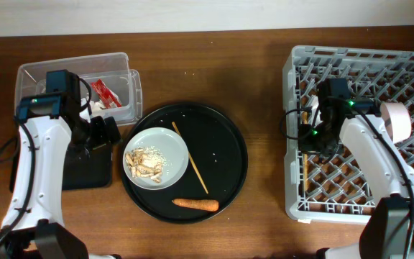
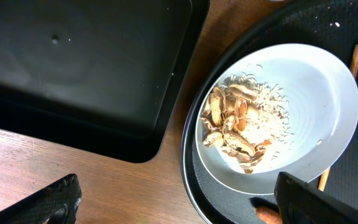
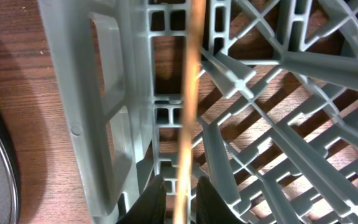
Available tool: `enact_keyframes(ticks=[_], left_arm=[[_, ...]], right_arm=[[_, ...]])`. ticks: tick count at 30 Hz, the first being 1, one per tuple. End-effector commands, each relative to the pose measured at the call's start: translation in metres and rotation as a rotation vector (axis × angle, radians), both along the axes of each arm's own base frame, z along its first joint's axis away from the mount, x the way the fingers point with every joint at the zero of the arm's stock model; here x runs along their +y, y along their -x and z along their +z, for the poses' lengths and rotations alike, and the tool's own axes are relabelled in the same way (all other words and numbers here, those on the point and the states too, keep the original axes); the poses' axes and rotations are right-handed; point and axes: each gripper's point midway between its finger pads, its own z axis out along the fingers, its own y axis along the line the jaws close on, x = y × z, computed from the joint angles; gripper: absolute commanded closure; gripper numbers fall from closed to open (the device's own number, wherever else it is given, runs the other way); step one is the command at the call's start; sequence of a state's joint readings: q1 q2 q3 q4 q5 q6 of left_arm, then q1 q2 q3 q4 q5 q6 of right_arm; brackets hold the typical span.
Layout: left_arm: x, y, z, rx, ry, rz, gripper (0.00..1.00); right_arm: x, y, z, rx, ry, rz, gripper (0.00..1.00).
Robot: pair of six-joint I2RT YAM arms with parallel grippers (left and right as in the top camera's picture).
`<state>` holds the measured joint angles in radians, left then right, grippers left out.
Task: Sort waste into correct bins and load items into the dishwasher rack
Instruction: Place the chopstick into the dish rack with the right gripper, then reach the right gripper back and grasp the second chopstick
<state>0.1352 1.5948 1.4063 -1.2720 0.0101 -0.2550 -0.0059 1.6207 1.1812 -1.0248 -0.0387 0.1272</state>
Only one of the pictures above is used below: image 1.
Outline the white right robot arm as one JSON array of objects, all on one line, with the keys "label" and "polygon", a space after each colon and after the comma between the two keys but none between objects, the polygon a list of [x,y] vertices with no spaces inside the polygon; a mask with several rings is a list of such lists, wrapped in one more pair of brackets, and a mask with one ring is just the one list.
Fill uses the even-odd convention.
[{"label": "white right robot arm", "polygon": [[300,150],[333,155],[347,148],[375,203],[357,243],[322,248],[317,258],[414,258],[414,169],[395,146],[411,135],[405,105],[326,97],[304,112],[311,122],[298,128]]}]

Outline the pink bowl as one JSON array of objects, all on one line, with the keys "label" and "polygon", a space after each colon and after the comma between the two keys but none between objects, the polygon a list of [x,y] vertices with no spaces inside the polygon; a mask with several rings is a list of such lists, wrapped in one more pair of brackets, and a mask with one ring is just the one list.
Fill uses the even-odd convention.
[{"label": "pink bowl", "polygon": [[380,105],[381,118],[393,143],[402,142],[412,134],[412,122],[403,103],[384,102]]}]

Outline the red wrapper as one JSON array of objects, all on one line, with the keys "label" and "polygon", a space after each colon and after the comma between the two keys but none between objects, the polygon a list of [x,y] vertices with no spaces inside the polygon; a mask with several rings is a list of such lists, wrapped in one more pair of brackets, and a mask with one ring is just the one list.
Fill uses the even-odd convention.
[{"label": "red wrapper", "polygon": [[90,86],[98,94],[98,97],[106,109],[122,107],[119,97],[111,89],[109,89],[101,79],[90,83]]}]

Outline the white tissue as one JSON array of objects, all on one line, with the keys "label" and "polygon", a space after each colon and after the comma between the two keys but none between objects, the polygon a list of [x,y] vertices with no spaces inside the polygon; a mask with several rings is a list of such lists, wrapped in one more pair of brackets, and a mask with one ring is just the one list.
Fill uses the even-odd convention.
[{"label": "white tissue", "polygon": [[84,117],[85,115],[89,115],[90,117],[94,117],[98,114],[99,111],[102,111],[104,109],[106,109],[106,107],[104,106],[102,101],[98,101],[98,102],[94,102],[94,101],[90,101],[89,103],[90,105],[90,109],[84,109],[80,115],[82,117]]}]

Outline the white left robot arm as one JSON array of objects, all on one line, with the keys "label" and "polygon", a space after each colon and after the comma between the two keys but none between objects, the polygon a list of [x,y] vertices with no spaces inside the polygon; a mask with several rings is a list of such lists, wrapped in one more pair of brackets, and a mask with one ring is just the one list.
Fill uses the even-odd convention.
[{"label": "white left robot arm", "polygon": [[77,94],[26,96],[15,115],[19,163],[0,230],[0,258],[92,258],[84,242],[66,230],[61,195],[70,146],[85,150],[115,144],[114,118],[85,119]]}]

